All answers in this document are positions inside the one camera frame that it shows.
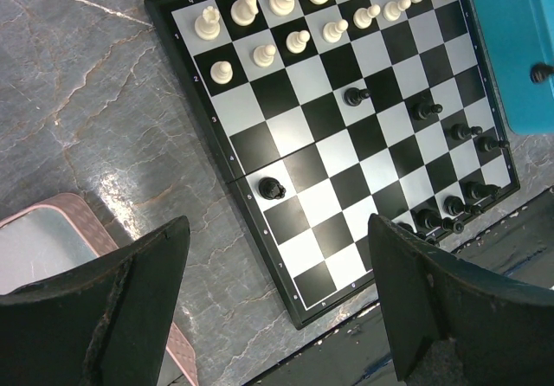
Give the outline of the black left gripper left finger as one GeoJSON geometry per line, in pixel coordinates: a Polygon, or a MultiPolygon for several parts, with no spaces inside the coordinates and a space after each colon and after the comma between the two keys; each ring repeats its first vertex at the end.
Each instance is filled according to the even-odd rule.
{"type": "Polygon", "coordinates": [[[190,223],[1,298],[3,385],[154,385],[182,284],[190,223]]]}

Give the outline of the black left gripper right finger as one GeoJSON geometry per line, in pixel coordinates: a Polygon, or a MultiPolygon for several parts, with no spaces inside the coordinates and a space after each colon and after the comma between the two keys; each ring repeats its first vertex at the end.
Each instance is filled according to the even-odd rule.
{"type": "Polygon", "coordinates": [[[398,381],[553,383],[552,290],[459,259],[381,215],[368,236],[398,381]]]}

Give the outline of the black piece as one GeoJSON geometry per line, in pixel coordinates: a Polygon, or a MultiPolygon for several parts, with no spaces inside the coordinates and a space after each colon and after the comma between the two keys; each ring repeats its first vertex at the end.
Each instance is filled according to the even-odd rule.
{"type": "Polygon", "coordinates": [[[421,209],[416,213],[416,222],[420,227],[426,229],[442,228],[455,234],[461,234],[465,225],[460,220],[449,217],[442,218],[437,210],[421,209]]]}
{"type": "Polygon", "coordinates": [[[481,206],[465,204],[457,196],[448,196],[444,201],[443,208],[451,216],[458,216],[461,214],[479,216],[484,213],[484,209],[481,208],[481,206]]]}
{"type": "Polygon", "coordinates": [[[495,184],[484,184],[475,181],[464,183],[464,190],[468,198],[474,200],[481,200],[487,197],[491,197],[495,200],[501,188],[495,184]]]}

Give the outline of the black pawn edge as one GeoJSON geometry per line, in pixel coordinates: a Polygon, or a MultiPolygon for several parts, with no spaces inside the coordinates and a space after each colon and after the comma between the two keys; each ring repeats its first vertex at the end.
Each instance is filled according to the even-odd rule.
{"type": "Polygon", "coordinates": [[[510,143],[504,139],[483,136],[477,140],[477,148],[480,152],[491,152],[496,149],[506,150],[510,148],[510,143]]]}

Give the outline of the black pawn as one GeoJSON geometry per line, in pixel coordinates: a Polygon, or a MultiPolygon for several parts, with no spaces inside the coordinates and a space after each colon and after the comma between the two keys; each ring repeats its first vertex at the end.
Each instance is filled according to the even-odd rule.
{"type": "Polygon", "coordinates": [[[443,106],[435,103],[421,102],[411,108],[411,115],[414,120],[425,120],[431,115],[441,113],[443,106]]]}
{"type": "Polygon", "coordinates": [[[455,124],[450,128],[449,134],[454,140],[464,140],[483,133],[480,126],[468,126],[466,124],[455,124]]]}
{"type": "Polygon", "coordinates": [[[348,106],[359,106],[369,97],[370,90],[368,88],[350,87],[344,93],[345,104],[348,106]]]}

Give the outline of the black rook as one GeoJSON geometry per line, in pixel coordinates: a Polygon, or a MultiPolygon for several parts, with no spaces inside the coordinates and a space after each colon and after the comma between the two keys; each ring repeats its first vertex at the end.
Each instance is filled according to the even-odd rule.
{"type": "Polygon", "coordinates": [[[273,177],[262,178],[258,183],[258,191],[267,200],[282,199],[287,193],[287,189],[273,177]]]}

